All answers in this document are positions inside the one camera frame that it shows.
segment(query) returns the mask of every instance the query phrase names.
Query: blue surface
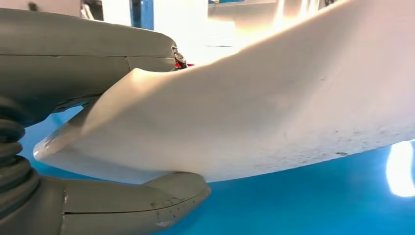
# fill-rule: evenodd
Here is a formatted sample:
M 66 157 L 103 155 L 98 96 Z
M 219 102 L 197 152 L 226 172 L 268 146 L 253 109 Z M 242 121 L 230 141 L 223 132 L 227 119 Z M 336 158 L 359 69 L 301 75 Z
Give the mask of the blue surface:
M 141 0 L 141 28 L 154 30 L 153 0 Z
M 79 109 L 27 129 L 24 156 Z M 211 197 L 158 235 L 413 235 L 415 200 L 391 194 L 390 148 L 283 172 L 210 184 Z M 34 162 L 45 175 L 86 178 Z

